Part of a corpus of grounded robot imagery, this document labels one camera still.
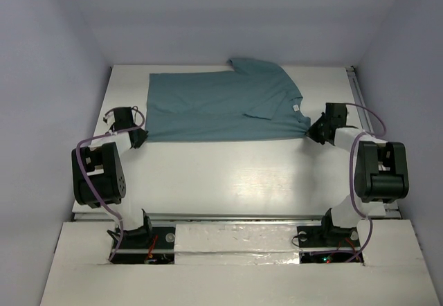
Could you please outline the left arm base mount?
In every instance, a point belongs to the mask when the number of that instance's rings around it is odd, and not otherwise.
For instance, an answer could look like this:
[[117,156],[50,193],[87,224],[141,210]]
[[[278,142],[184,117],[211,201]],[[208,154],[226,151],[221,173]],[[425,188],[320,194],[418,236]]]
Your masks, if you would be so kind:
[[125,232],[112,257],[113,264],[174,264],[174,226],[154,226],[149,236],[143,228]]

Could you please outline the aluminium rail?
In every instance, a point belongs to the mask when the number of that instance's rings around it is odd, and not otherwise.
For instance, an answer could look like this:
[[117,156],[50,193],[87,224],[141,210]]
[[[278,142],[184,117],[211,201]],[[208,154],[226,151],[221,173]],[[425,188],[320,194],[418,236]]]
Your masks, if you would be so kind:
[[[321,215],[314,216],[210,216],[210,215],[173,215],[152,214],[148,215],[151,220],[156,221],[314,221],[320,220]],[[110,220],[105,213],[73,213],[75,221]]]
[[[356,76],[356,70],[353,66],[346,67],[347,77],[350,83],[350,88],[354,98],[354,103],[366,107],[361,88]],[[373,133],[374,128],[370,119],[370,113],[365,109],[360,107],[356,108],[359,115],[359,120],[361,122],[361,128],[367,132]],[[402,219],[401,211],[398,207],[397,202],[392,202],[391,204],[384,204],[385,215],[383,219]]]

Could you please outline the teal t-shirt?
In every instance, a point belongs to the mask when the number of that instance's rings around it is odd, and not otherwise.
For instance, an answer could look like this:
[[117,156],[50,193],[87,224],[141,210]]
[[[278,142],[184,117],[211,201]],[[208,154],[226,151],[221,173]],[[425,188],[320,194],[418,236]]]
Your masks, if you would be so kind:
[[151,142],[302,138],[303,96],[278,64],[231,58],[230,70],[152,73],[145,127]]

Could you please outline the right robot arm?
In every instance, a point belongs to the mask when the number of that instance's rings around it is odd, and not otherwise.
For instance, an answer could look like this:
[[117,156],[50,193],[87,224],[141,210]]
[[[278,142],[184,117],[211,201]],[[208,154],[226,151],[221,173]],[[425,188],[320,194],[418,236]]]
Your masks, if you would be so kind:
[[409,191],[406,146],[347,124],[349,103],[328,102],[307,137],[349,153],[350,193],[323,215],[319,226],[299,226],[297,236],[312,247],[334,246],[356,232],[358,223]]

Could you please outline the aluminium front rail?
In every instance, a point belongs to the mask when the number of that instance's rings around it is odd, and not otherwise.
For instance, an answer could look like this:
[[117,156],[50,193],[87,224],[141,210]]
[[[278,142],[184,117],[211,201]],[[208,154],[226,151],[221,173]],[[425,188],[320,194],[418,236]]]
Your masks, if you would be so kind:
[[[156,221],[314,221],[320,220],[321,215],[314,216],[210,216],[210,215],[173,215],[152,214],[148,215],[151,220]],[[105,213],[73,213],[75,221],[110,220]]]

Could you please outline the aluminium right side rail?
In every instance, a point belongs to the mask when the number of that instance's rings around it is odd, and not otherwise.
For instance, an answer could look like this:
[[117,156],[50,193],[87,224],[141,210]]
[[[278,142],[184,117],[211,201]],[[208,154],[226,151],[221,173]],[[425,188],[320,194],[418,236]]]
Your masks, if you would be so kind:
[[[361,88],[356,76],[356,70],[353,66],[346,67],[347,77],[350,83],[350,88],[354,98],[354,103],[366,107]],[[359,120],[361,122],[361,128],[367,132],[373,133],[374,128],[370,119],[370,113],[365,109],[360,107],[356,108],[359,115]],[[392,202],[391,204],[384,204],[385,215],[383,219],[402,219],[401,211],[398,207],[397,202]]]

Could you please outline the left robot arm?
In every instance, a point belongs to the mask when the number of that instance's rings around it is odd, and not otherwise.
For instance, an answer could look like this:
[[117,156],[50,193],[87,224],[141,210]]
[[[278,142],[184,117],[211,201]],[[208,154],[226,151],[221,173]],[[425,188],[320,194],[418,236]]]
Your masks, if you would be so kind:
[[104,134],[80,141],[71,152],[75,201],[92,209],[101,208],[115,221],[116,230],[109,231],[115,242],[145,247],[154,239],[148,214],[143,211],[142,223],[127,230],[129,221],[116,208],[127,193],[120,156],[140,148],[147,140],[145,116],[137,106],[114,107],[104,114],[103,122],[108,126]]

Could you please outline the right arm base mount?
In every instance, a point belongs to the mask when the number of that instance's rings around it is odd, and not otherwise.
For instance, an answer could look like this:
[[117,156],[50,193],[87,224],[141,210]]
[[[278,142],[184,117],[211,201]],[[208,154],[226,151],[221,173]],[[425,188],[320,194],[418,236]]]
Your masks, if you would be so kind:
[[356,230],[326,238],[320,226],[298,226],[291,243],[298,249],[301,264],[363,263]]

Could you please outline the white foil-taped centre block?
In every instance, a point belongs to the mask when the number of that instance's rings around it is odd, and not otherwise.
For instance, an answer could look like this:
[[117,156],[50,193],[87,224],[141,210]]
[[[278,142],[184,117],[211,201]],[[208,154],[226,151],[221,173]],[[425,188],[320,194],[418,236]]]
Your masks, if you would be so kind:
[[179,224],[174,241],[177,265],[299,264],[290,224]]

